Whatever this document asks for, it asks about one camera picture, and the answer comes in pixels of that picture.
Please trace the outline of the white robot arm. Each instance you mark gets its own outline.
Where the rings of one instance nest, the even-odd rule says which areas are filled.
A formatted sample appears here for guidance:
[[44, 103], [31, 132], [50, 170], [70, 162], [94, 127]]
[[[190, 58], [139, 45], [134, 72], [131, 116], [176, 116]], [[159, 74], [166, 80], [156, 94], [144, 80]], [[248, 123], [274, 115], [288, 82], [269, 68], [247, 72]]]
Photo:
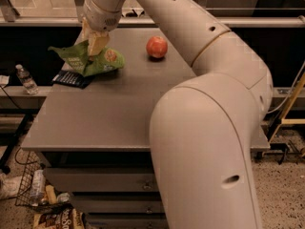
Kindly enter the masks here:
[[[136, 0], [195, 77], [166, 92], [150, 122], [154, 173], [170, 229], [262, 229], [250, 148], [271, 105], [261, 58], [194, 0]], [[125, 0], [85, 0], [112, 31]]]

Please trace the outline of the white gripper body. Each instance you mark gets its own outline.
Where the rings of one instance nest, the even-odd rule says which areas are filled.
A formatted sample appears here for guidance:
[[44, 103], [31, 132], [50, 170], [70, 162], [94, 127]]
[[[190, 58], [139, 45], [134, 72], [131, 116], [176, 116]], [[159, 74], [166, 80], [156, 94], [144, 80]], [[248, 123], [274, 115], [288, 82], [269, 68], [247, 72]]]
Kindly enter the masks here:
[[117, 28], [122, 15], [122, 10], [106, 10], [93, 0], [85, 0], [83, 12], [89, 26], [94, 31], [113, 31]]

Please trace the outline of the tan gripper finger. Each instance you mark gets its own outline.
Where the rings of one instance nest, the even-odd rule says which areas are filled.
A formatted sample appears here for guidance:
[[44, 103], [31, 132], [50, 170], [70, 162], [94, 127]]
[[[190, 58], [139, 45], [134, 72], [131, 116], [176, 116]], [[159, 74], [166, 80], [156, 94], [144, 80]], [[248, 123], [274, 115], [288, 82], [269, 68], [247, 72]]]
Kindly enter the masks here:
[[106, 47], [110, 41], [110, 37], [107, 31], [90, 31], [88, 40], [88, 56], [96, 56]]
[[85, 17], [83, 17], [83, 19], [82, 19], [82, 39], [88, 40], [89, 34], [90, 34], [90, 27], [89, 27], [88, 21]]

